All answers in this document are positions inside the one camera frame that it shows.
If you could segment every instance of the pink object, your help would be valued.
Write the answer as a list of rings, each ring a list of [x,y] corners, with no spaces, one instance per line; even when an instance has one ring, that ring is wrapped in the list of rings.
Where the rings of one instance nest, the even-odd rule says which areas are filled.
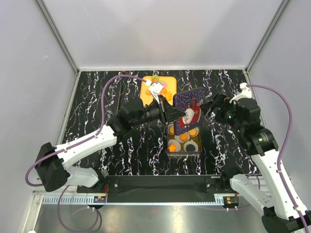
[[[166,88],[167,87],[167,84],[166,84],[166,82],[160,82],[162,85],[163,85],[163,88]]]

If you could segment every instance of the marble pattern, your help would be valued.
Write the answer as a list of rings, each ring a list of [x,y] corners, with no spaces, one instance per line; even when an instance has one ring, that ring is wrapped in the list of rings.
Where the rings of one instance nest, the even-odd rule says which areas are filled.
[[[100,95],[104,84],[118,74],[138,77],[157,74],[177,79],[177,92],[203,86],[208,98],[218,92],[233,96],[245,82],[242,70],[161,70],[82,72],[71,107],[63,142],[90,133],[100,126]],[[118,78],[105,94],[105,120],[116,114],[120,105],[139,98],[138,80]],[[244,173],[258,169],[239,146],[230,127],[208,119],[200,126],[203,152],[200,156],[169,158],[166,125],[159,120],[133,130],[120,143],[102,149],[79,161],[76,166],[107,168],[110,175],[200,175],[220,174],[222,168],[238,165]]]

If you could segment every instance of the cable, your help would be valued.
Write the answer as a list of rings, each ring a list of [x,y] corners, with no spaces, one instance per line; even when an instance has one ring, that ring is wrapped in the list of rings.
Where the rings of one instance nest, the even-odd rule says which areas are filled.
[[[283,102],[285,103],[285,105],[287,107],[288,114],[289,114],[289,123],[288,123],[288,128],[287,128],[287,132],[286,132],[286,136],[285,136],[283,145],[282,145],[281,150],[280,150],[280,152],[278,154],[278,157],[277,157],[276,166],[277,166],[277,169],[279,171],[279,175],[280,175],[282,183],[283,183],[283,185],[285,187],[285,190],[286,190],[288,196],[290,197],[294,207],[297,208],[298,204],[297,204],[295,198],[293,197],[293,195],[292,195],[292,193],[291,193],[291,191],[290,191],[290,189],[289,189],[289,187],[288,187],[288,185],[286,183],[286,180],[284,178],[283,173],[281,172],[281,160],[283,158],[283,153],[284,153],[285,147],[287,146],[288,139],[289,139],[289,136],[290,136],[290,133],[291,133],[291,129],[292,129],[292,124],[293,124],[292,109],[291,109],[288,101],[285,99],[285,97],[280,92],[278,92],[277,90],[275,90],[275,89],[273,89],[271,87],[268,87],[268,86],[262,86],[262,85],[257,85],[257,84],[248,84],[247,86],[248,87],[258,87],[258,88],[262,88],[262,89],[266,89],[266,90],[274,92],[275,94],[277,94],[283,100]],[[300,210],[297,210],[297,212],[298,212],[299,217],[301,218],[301,221],[303,223],[303,226],[305,228],[306,233],[309,233],[308,225],[307,225],[307,222],[306,222],[305,218],[303,217],[303,214],[301,213]]]
[[[59,220],[60,224],[61,224],[67,231],[74,232],[74,233],[86,233],[86,232],[89,232],[89,231],[91,231],[91,230],[95,227],[95,225],[96,225],[96,223],[97,223],[97,221],[98,221],[98,218],[100,217],[100,213],[99,213],[99,211],[98,211],[97,209],[92,208],[92,209],[95,210],[95,212],[96,212],[96,220],[95,220],[95,222],[93,223],[93,225],[90,226],[89,228],[87,228],[86,230],[82,230],[82,231],[77,231],[77,230],[74,230],[74,229],[71,229],[71,228],[67,227],[67,226],[64,224],[64,222],[63,222],[63,220],[62,220],[62,218],[61,218],[61,216],[60,216],[60,201],[61,201],[61,199],[62,199],[62,197],[63,197],[65,191],[68,189],[68,187],[69,187],[69,185],[66,186],[66,188],[64,188],[64,190],[63,190],[63,192],[61,193],[61,195],[60,195],[60,197],[59,197],[59,199],[58,199],[58,202],[57,202],[57,217],[58,217],[58,220]]]
[[[98,136],[98,135],[100,134],[100,132],[101,132],[101,130],[103,129],[104,124],[105,124],[105,121],[104,121],[104,120],[105,120],[105,114],[104,114],[104,94],[105,94],[105,91],[106,91],[106,89],[108,88],[109,84],[110,84],[113,80],[115,80],[115,79],[117,79],[117,78],[132,78],[132,79],[138,79],[138,80],[140,80],[140,81],[142,81],[142,82],[146,82],[146,80],[144,80],[144,79],[142,79],[142,78],[139,78],[139,77],[136,77],[136,76],[133,76],[133,75],[127,75],[127,74],[117,75],[117,76],[114,76],[113,78],[111,78],[111,79],[105,84],[105,86],[104,86],[104,88],[103,88],[103,90],[102,90],[102,93],[101,93],[102,121],[101,121],[101,126],[100,126],[99,130],[97,131],[97,133],[96,133],[95,135],[93,135],[93,136],[91,136],[91,137],[88,137],[88,138],[84,139],[84,140],[81,141],[81,142],[75,143],[75,144],[73,144],[73,145],[67,147],[66,150],[69,150],[69,149],[72,149],[72,148],[74,148],[74,147],[76,147],[76,146],[79,146],[79,145],[81,145],[81,144],[83,144],[83,143],[85,143],[85,142],[87,142],[87,141],[89,141],[89,140],[95,138],[96,136]],[[47,156],[44,156],[43,158],[41,158],[41,159],[39,159],[38,161],[36,161],[33,165],[31,165],[30,168],[28,168],[28,170],[26,171],[26,175],[25,175],[25,182],[26,182],[26,184],[29,185],[29,186],[32,186],[32,187],[43,186],[42,183],[35,184],[35,183],[31,183],[31,182],[29,181],[29,174],[30,174],[30,172],[32,171],[32,169],[33,169],[35,166],[37,166],[37,165],[40,164],[41,162],[45,161],[46,159],[51,158],[51,157],[54,156],[54,155],[57,155],[57,154],[59,154],[59,153],[63,153],[63,152],[65,152],[66,150],[65,150],[65,149],[61,149],[61,150],[55,151],[55,152],[53,152],[53,153],[51,153],[51,154],[49,154],[49,155],[47,155]]]
[[[258,175],[256,175],[255,173],[250,173],[250,174],[247,175],[247,178],[249,178],[250,176],[255,176],[257,178],[258,188],[260,189],[260,179],[259,179]],[[224,209],[224,208],[216,209],[216,208],[210,208],[210,207],[205,207],[205,206],[198,206],[198,207],[200,207],[202,209],[214,210],[214,211],[233,211],[233,210],[237,211],[237,210],[245,210],[245,209],[247,209],[250,206],[252,206],[252,205],[248,204],[247,206],[243,206],[243,207],[240,207],[240,208],[237,207],[236,209],[233,209],[233,208],[232,209],[229,209],[229,208],[227,208],[227,209]]]

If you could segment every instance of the gray floor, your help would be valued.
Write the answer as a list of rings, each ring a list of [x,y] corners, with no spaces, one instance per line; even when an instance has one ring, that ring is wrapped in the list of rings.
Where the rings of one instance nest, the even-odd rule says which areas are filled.
[[[92,225],[95,213],[82,206],[61,206],[67,226],[84,230]],[[98,233],[266,233],[254,208],[239,211],[214,211],[199,206],[104,206],[103,223]],[[56,205],[42,205],[37,233],[68,233],[58,222]]]

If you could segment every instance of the marble tabletop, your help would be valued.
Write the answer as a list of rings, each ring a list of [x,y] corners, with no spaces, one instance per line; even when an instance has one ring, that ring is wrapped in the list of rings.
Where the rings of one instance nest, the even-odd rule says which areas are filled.
[[[218,92],[229,97],[245,82],[242,70],[161,70],[161,71],[92,71],[82,72],[69,114],[63,142],[68,142],[99,128],[100,97],[104,84],[113,76],[131,74],[173,76],[177,92],[204,87],[208,98]],[[116,115],[118,107],[139,98],[138,80],[118,78],[105,94],[105,120]],[[258,168],[231,131],[211,117],[201,126],[203,151],[200,156],[172,159],[167,153],[166,125],[160,121],[133,130],[120,143],[102,149],[77,162],[80,167],[107,169],[110,175],[201,175],[220,174],[223,168],[240,166],[244,173],[258,173]]]

